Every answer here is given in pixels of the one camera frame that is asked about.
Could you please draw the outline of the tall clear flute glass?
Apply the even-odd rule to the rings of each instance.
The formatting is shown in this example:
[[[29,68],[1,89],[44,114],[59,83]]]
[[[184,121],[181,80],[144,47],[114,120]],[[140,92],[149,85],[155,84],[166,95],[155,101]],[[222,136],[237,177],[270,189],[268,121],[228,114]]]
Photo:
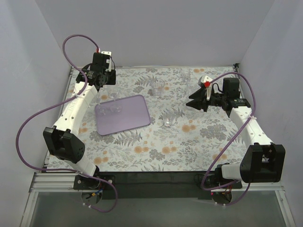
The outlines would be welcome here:
[[[113,101],[112,106],[110,107],[111,111],[114,113],[118,113],[122,111],[121,105],[117,102],[117,99],[119,98],[119,90],[117,87],[109,87],[107,91],[108,96]]]

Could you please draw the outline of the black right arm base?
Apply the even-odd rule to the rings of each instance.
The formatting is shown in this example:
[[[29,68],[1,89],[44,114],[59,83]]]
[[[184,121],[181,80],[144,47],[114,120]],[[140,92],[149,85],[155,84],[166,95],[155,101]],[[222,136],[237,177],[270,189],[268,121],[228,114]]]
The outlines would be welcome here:
[[[201,183],[202,183],[202,179],[203,179],[204,175],[203,174],[195,174],[194,175],[194,183],[196,184],[196,186],[199,189],[202,189]],[[213,187],[219,187],[222,184],[226,184],[232,182],[232,180],[221,180],[220,182],[218,181],[218,179],[215,177],[214,174],[210,174],[204,183],[204,187],[205,188],[213,188]],[[232,189],[241,189],[242,188],[242,183],[240,181],[237,181],[234,184],[225,186],[225,187],[220,187],[219,188],[219,192],[222,192],[223,194],[229,194],[232,192]]]

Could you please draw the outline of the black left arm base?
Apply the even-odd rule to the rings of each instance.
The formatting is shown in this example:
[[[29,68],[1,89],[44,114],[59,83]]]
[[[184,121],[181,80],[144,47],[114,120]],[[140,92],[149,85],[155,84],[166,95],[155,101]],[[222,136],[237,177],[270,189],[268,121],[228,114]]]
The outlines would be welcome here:
[[[74,179],[73,189],[74,190],[113,190],[108,184],[114,185],[116,183],[116,174],[113,172],[99,172],[94,175],[95,178],[100,178],[102,181],[86,177],[83,174],[77,174]]]

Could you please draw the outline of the clear faceted tumbler glass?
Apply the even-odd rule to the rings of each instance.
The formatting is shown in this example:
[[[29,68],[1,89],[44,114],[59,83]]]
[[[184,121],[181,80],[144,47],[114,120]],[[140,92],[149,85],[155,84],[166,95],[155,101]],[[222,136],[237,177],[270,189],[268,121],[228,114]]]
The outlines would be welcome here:
[[[165,82],[162,79],[155,78],[151,81],[151,89],[153,96],[160,97],[164,90]]]

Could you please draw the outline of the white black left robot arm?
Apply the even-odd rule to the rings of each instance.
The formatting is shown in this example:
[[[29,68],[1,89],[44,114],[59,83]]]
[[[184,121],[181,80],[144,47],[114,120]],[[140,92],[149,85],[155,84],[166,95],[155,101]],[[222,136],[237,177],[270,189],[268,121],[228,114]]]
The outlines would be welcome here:
[[[46,127],[43,137],[51,155],[74,170],[93,176],[97,167],[85,154],[85,144],[78,138],[82,119],[91,101],[104,85],[116,84],[116,69],[111,52],[93,54],[92,63],[76,77],[72,97],[53,127]]]

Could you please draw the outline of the small clear shot glass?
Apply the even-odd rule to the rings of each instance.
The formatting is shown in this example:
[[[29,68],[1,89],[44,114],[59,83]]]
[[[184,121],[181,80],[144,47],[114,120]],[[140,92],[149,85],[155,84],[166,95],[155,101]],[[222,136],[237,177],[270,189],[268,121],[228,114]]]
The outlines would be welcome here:
[[[163,125],[166,127],[170,127],[173,124],[173,113],[172,112],[164,112],[162,115]]]

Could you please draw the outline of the clear stemmed wine glass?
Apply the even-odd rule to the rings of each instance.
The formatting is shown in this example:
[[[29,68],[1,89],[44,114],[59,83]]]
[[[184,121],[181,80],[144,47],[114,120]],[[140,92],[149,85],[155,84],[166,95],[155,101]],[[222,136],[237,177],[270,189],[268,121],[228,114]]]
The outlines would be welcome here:
[[[102,91],[99,91],[96,96],[96,106],[95,106],[96,115],[104,116],[107,114],[107,108],[102,105],[102,103],[107,100],[108,100],[108,96],[103,94]]]

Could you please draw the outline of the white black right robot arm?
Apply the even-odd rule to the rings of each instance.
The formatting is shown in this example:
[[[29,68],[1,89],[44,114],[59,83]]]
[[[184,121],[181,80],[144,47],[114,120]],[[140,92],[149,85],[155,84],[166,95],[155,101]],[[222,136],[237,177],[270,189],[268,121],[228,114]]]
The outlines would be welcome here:
[[[223,88],[215,92],[210,78],[200,78],[200,89],[189,96],[186,105],[207,111],[209,106],[221,107],[237,126],[235,137],[241,136],[247,151],[239,164],[220,164],[211,177],[204,176],[216,188],[242,181],[245,183],[276,183],[282,176],[285,159],[283,145],[275,144],[262,130],[247,99],[241,98],[238,78],[224,78]]]

